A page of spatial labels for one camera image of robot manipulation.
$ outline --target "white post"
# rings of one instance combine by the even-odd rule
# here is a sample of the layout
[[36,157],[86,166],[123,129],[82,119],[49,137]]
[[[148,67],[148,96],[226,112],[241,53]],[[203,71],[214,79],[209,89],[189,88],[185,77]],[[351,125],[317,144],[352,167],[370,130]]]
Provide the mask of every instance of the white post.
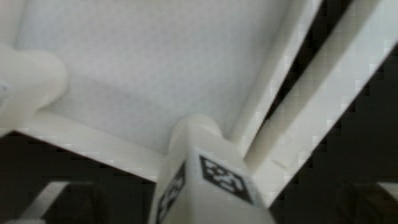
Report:
[[398,41],[398,1],[356,0],[246,158],[267,204],[310,158]]
[[152,224],[273,224],[237,145],[194,116],[177,126],[161,171]]

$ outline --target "white frame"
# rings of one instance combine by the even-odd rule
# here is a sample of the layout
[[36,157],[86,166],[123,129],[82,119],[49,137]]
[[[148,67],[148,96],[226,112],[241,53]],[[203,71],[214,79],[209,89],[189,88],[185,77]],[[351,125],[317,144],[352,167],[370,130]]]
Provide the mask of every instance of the white frame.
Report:
[[[265,72],[260,74],[258,85],[232,137],[232,141],[241,147],[242,156],[264,123],[321,3],[322,0],[292,1]],[[157,181],[164,155],[61,115],[43,110],[18,131],[148,180]]]

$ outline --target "white cylinder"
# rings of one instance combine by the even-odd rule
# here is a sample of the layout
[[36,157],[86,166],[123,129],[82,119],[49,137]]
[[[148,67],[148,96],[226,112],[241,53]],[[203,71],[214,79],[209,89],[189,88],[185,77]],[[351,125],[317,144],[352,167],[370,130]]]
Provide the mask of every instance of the white cylinder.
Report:
[[18,52],[0,44],[0,136],[61,97],[66,83],[58,57],[43,51]]
[[26,0],[0,0],[0,42],[11,46],[20,31]]

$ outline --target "white surface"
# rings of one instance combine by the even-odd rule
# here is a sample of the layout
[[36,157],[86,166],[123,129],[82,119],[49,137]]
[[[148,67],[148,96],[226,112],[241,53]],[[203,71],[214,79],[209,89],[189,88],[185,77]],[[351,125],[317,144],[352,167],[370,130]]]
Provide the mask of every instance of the white surface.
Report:
[[[191,117],[177,126],[150,224],[274,224],[237,145],[226,141],[217,129],[216,122],[203,116]],[[209,159],[207,164],[212,162],[214,175],[212,172],[207,174],[217,182],[205,179],[201,156]],[[185,175],[177,176],[182,164]],[[249,201],[237,196],[237,192],[248,192]]]
[[297,0],[290,5],[287,19],[265,61],[264,72],[257,80],[251,97],[246,102],[244,112],[232,134],[232,141],[239,145],[242,155],[248,153],[260,126],[264,124],[265,115],[313,24],[321,3],[322,0]]
[[43,215],[47,214],[47,211],[54,205],[54,202],[59,198],[59,195],[61,195],[68,185],[70,185],[70,182],[52,182],[47,185],[47,188],[42,191],[42,194],[38,195],[38,198],[22,214],[24,219],[42,219],[43,218]]
[[31,0],[18,47],[72,73],[52,112],[162,153],[191,114],[230,136],[290,2]]
[[398,1],[358,0],[265,124],[248,164],[271,205],[398,41]]
[[0,42],[15,46],[26,0],[0,0]]
[[66,68],[54,55],[40,51],[18,52],[0,43],[0,136],[61,96],[66,77]]
[[18,131],[157,182],[164,156],[50,112],[40,112]]

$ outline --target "white panel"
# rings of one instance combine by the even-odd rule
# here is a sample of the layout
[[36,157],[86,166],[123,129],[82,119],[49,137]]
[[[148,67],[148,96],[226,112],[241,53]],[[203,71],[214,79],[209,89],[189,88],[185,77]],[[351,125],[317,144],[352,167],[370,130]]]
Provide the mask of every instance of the white panel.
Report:
[[292,0],[31,0],[18,47],[58,53],[65,117],[166,153],[203,113],[230,135]]
[[0,42],[15,45],[26,0],[0,0]]
[[398,1],[358,0],[248,155],[271,205],[398,40]]

